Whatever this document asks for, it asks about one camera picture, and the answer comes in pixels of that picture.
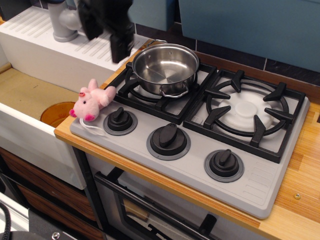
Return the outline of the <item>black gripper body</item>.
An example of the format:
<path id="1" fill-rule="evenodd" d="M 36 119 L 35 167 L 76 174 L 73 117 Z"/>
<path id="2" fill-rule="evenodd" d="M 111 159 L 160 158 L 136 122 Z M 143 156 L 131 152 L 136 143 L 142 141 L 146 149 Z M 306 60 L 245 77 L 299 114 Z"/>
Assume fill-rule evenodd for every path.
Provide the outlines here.
<path id="1" fill-rule="evenodd" d="M 134 32 L 128 15 L 132 4 L 132 0 L 80 0 L 77 7 L 78 13 L 93 14 L 103 31 L 125 35 Z"/>

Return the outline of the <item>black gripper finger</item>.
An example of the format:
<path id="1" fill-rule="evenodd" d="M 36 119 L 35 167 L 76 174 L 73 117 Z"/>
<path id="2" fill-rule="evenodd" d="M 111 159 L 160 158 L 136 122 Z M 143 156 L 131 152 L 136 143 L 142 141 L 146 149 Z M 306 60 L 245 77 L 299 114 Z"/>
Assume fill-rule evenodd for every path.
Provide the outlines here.
<path id="1" fill-rule="evenodd" d="M 118 34 L 110 36 L 110 49 L 113 63 L 119 63 L 126 57 L 130 56 L 134 46 L 134 33 Z"/>
<path id="2" fill-rule="evenodd" d="M 83 31 L 88 40 L 93 40 L 103 34 L 104 30 L 97 23 L 97 20 L 93 14 L 86 11 L 79 11 L 79 18 L 83 28 Z"/>

